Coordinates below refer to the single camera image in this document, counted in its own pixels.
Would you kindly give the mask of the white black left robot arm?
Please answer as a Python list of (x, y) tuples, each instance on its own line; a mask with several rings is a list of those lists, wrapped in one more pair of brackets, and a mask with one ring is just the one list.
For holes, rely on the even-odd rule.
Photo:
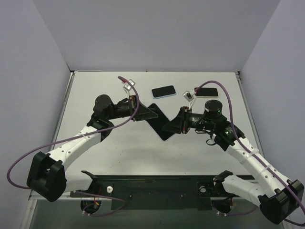
[(157, 113), (143, 105), (134, 95), (114, 104), (108, 95), (95, 100), (93, 114), (87, 125), (60, 147), (48, 152), (38, 152), (32, 160), (27, 186), (50, 202), (63, 193), (82, 191), (91, 197), (98, 191), (95, 176), (82, 171), (79, 175), (67, 174), (68, 167), (83, 153), (102, 142), (111, 133), (112, 119), (131, 117), (134, 121), (155, 119)]

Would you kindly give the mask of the black smartphone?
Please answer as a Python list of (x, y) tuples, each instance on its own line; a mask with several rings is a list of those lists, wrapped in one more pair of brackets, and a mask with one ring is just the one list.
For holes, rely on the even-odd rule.
[(166, 125), (170, 120), (167, 116), (163, 113), (163, 111), (159, 108), (159, 106), (155, 103), (148, 106), (150, 110), (155, 112), (158, 117), (149, 119), (146, 122), (150, 125), (150, 127), (155, 131), (155, 133), (163, 140), (166, 141), (170, 137), (174, 135), (174, 133), (164, 131), (163, 126)]

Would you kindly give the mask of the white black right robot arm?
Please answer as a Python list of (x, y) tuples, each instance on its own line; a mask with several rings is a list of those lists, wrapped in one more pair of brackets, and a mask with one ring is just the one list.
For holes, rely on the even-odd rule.
[(234, 194), (258, 206), (272, 223), (280, 224), (301, 205), (304, 185), (281, 174), (254, 148), (244, 133), (222, 114), (223, 105), (209, 100), (203, 114), (195, 114), (186, 106), (163, 126), (164, 131), (186, 134), (193, 128), (210, 136), (213, 144), (235, 158), (255, 179), (243, 180), (230, 171), (213, 179), (213, 190), (218, 195)]

